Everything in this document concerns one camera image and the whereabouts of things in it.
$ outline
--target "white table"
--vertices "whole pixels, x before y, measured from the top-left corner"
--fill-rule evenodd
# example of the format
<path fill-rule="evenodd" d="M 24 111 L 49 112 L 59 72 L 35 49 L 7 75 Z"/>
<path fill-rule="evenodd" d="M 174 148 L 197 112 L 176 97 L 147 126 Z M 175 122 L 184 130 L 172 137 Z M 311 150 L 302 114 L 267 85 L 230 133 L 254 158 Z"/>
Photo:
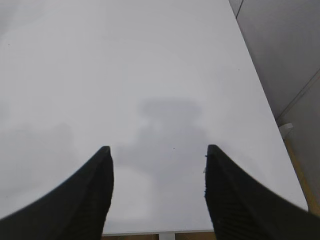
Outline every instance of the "white table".
<path fill-rule="evenodd" d="M 106 234 L 209 231 L 208 144 L 307 209 L 227 0 L 6 0 L 0 216 L 103 145 Z"/>

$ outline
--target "floor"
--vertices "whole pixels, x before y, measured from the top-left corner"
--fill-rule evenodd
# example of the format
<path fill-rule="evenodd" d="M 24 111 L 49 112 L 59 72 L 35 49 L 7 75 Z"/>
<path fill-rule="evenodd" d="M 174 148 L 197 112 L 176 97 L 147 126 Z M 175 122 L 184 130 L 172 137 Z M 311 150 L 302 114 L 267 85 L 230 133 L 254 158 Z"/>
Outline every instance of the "floor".
<path fill-rule="evenodd" d="M 159 240 L 159 235 L 104 236 L 102 240 Z M 214 232 L 176 233 L 175 240 L 216 240 Z"/>

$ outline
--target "white surface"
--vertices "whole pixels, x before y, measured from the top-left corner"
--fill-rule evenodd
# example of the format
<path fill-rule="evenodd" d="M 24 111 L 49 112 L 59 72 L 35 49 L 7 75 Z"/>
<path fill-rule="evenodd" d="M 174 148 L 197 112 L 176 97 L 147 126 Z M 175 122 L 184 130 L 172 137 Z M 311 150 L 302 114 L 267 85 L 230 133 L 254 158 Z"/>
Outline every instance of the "white surface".
<path fill-rule="evenodd" d="M 318 204 L 320 204 L 320 72 L 315 83 L 298 102 L 283 116 L 284 122 L 291 122 L 293 130 L 288 135 L 296 159 Z"/>
<path fill-rule="evenodd" d="M 319 0 L 244 0 L 237 21 L 277 118 L 320 68 Z"/>
<path fill-rule="evenodd" d="M 159 240 L 175 240 L 176 235 L 174 233 L 162 233 L 159 234 Z"/>
<path fill-rule="evenodd" d="M 105 233 L 212 229 L 208 144 L 307 209 L 228 1 L 16 4 L 0 43 L 1 216 L 103 145 L 115 174 Z"/>

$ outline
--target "wooden floor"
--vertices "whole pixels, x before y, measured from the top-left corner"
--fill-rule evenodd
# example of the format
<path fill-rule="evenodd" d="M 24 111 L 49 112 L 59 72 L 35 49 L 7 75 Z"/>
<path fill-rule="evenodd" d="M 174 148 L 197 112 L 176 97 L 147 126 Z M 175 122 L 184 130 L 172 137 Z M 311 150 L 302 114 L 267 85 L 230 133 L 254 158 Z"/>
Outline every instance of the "wooden floor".
<path fill-rule="evenodd" d="M 104 236 L 102 240 L 159 240 L 159 235 Z M 214 232 L 176 233 L 175 240 L 216 240 L 216 235 Z"/>
<path fill-rule="evenodd" d="M 292 165 L 294 167 L 297 178 L 300 182 L 302 191 L 307 201 L 309 212 L 320 217 L 320 206 L 316 202 L 316 198 L 310 190 L 310 187 L 304 177 L 302 168 L 296 159 L 294 150 L 288 140 L 284 141 Z M 214 232 L 193 232 L 193 233 L 177 233 L 176 240 L 216 240 Z M 104 236 L 102 240 L 159 240 L 159 235 L 131 235 L 131 236 Z"/>

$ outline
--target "gray wall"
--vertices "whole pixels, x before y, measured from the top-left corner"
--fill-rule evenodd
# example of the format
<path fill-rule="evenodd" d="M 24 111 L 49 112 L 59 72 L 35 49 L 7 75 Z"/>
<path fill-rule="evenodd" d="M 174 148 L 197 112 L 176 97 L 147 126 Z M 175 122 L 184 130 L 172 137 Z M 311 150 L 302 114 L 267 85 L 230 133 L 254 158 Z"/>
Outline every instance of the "gray wall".
<path fill-rule="evenodd" d="M 304 176 L 320 205 L 320 72 L 314 84 L 283 115 L 282 122 L 291 122 L 288 138 L 300 162 Z"/>
<path fill-rule="evenodd" d="M 244 0 L 237 21 L 278 118 L 320 68 L 320 1 Z"/>
<path fill-rule="evenodd" d="M 320 1 L 229 1 L 274 117 L 294 126 L 289 138 L 320 204 Z"/>

